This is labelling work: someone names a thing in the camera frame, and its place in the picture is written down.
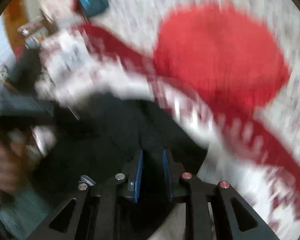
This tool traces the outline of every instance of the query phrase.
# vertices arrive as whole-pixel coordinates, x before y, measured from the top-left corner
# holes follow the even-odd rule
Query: triangular cutout
[[[72,199],[50,223],[49,228],[66,233],[74,211],[76,199]]]
[[[245,209],[245,207],[235,197],[230,199],[231,205],[234,210],[235,218],[241,232],[245,232],[258,226],[258,222],[253,216]]]

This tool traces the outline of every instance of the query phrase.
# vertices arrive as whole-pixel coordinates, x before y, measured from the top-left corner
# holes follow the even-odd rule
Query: black object
[[[173,161],[168,150],[166,153],[172,186],[171,201],[186,203],[186,239],[212,240],[210,202],[217,239],[278,240],[268,225],[227,182],[218,185],[202,182],[196,176],[185,173],[183,166]],[[122,169],[124,175],[112,176],[102,184],[92,187],[80,184],[79,189],[70,194],[27,240],[127,239],[124,224],[129,209],[147,203],[155,203],[158,207],[170,205],[170,190],[165,193],[149,192],[142,190],[142,186],[135,186],[140,176],[140,160],[142,153],[136,153],[134,160]],[[135,203],[136,193],[140,194],[138,203]],[[149,236],[140,237],[136,234],[135,238],[130,239],[145,237]]]

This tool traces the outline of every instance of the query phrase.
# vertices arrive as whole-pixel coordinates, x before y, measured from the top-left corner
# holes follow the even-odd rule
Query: red round object
[[[207,102],[231,102],[249,113],[290,76],[266,25],[231,4],[172,12],[160,26],[154,57],[159,75],[187,83]]]

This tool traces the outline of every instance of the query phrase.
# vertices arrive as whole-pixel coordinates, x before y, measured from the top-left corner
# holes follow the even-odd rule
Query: metal screw
[[[184,179],[191,179],[192,178],[192,174],[190,172],[184,172],[184,173],[182,173],[182,177]]]
[[[116,174],[115,178],[117,180],[123,180],[126,176],[123,173],[118,173]]]
[[[222,187],[222,188],[229,188],[230,187],[230,184],[229,184],[229,182],[227,182],[227,181],[222,181],[222,182],[220,182],[220,187]]]
[[[78,186],[78,189],[79,190],[86,190],[88,188],[88,185],[85,184],[85,183],[81,183],[79,186]]]

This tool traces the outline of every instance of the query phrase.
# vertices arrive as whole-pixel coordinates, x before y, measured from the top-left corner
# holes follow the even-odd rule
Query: teal object
[[[108,0],[79,0],[82,13],[85,17],[93,17],[104,12],[108,7]]]

